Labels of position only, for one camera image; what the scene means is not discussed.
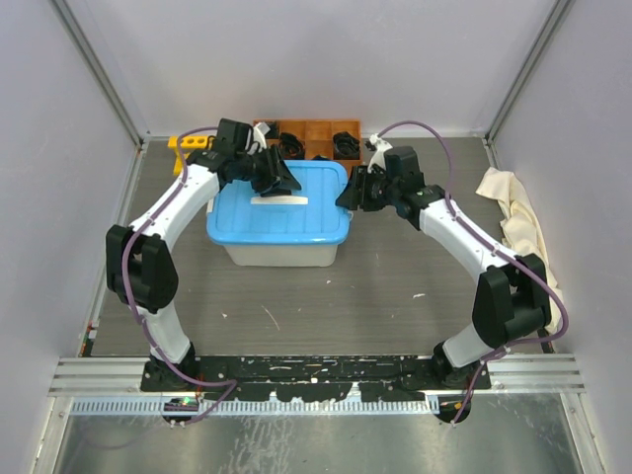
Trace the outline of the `blue plastic lid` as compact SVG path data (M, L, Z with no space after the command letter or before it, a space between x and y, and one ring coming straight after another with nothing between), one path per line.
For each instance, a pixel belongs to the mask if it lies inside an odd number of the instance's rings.
M220 245L338 245L350 231L350 215L336 205L348 183L334 161L290 161L301 189L284 197L260 197L251 185L233 182L206 216L206 232Z

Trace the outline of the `white plastic tub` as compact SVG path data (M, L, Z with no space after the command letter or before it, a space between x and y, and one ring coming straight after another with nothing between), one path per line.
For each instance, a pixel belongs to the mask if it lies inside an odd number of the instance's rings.
M208 238L241 267L329 267L350 227L351 215L338 208L310 216L299 206L262 205L206 215Z

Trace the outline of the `yellow test tube rack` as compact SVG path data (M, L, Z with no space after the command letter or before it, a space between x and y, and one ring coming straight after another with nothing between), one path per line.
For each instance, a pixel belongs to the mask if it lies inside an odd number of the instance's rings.
M181 142L181 148L184 152L184 157L188 158L189 155L199 149L208 149L212 141L213 135L190 135L185 137ZM178 148L178 137L176 135L171 136L167 143L168 148L175 154L175 162L173 166L173 176L177 177L182 173L182 159Z

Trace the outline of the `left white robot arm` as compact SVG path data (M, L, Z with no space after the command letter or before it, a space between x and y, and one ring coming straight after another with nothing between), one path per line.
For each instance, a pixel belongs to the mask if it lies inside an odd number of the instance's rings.
M195 348L175 306L179 276L172 250L198 211L229 184L243 182L259 196L300 190L281 153L266 142L269 127L224 118L208 128L203 148L186 152L185 132L176 139L181 171L170 188L132 223L106 234L106 281L126 304L150 346L150 362L176 391L198 380Z

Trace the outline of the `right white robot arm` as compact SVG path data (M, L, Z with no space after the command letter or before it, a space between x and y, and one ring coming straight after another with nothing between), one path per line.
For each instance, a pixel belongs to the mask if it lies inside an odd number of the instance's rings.
M383 152L382 162L353 168L336 204L347 210L386 206L435 239L476 284L471 322L434 348L434 380L446 389L460 385L468 367L507 343L529 336L551 321L543 261L519 256L491 238L438 185L426 183L410 146Z

